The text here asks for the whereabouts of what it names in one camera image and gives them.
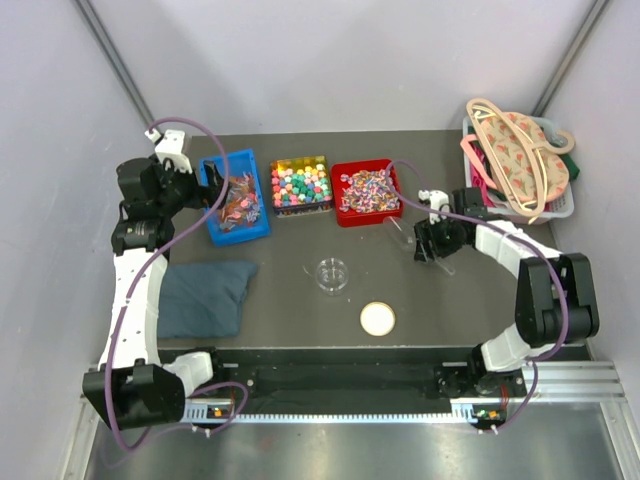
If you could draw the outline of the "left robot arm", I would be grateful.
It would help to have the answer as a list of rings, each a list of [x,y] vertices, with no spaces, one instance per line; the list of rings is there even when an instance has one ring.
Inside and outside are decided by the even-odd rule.
[[[82,391],[113,431],[177,423],[197,389],[216,396],[225,370],[212,353],[191,352],[164,364],[157,323],[170,248],[178,240],[173,217],[184,208],[213,213],[226,200],[229,163],[205,170],[201,184],[188,165],[157,155],[121,163],[117,181],[123,199],[112,233],[116,287],[105,350],[85,373]]]

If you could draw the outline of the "clear plastic scoop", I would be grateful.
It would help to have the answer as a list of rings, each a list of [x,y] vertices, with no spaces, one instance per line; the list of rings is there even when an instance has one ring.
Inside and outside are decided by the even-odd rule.
[[[387,233],[403,252],[415,253],[417,241],[416,235],[413,228],[402,218],[389,216],[383,219],[382,224],[386,228]],[[442,259],[435,259],[432,263],[426,265],[435,265],[448,276],[453,276],[456,273],[454,267]]]

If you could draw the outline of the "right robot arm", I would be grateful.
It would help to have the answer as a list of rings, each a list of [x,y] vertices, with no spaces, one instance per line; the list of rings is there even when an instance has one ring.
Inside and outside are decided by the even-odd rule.
[[[466,380],[476,394],[498,389],[503,373],[527,360],[552,357],[562,345],[595,336],[600,327],[592,269],[580,253],[565,254],[528,236],[488,211],[477,188],[447,194],[421,190],[427,219],[414,226],[414,258],[441,261],[469,246],[495,260],[516,280],[514,320],[497,337],[476,346]]]

